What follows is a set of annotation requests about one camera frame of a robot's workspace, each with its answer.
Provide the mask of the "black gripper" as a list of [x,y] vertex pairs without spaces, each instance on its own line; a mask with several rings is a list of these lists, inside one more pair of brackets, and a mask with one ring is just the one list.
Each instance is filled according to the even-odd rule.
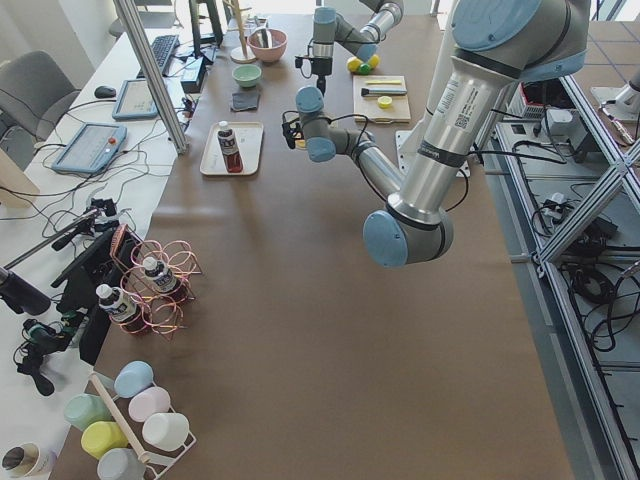
[[326,95],[326,75],[318,75],[316,81],[316,87],[320,89],[322,96]]
[[303,140],[301,127],[298,124],[286,124],[285,140],[289,148],[295,148],[295,141]]

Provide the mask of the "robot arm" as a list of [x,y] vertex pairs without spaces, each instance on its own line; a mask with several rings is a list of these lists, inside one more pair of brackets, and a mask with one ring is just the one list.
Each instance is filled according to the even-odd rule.
[[416,145],[407,171],[364,131],[335,127],[321,88],[297,92],[299,128],[311,160],[350,157],[384,197],[384,208],[363,226],[374,261],[399,267],[447,252],[453,225],[442,203],[500,92],[580,70],[589,14],[586,1],[458,2],[440,47],[430,108],[413,131]]
[[335,44],[367,63],[377,52],[377,45],[403,18],[401,0],[362,1],[362,4],[373,11],[373,16],[361,28],[354,27],[333,7],[321,6],[314,11],[307,53],[298,56],[295,65],[301,69],[304,60],[310,62],[311,74],[317,77],[316,87],[322,94],[326,92],[326,78],[332,74]]

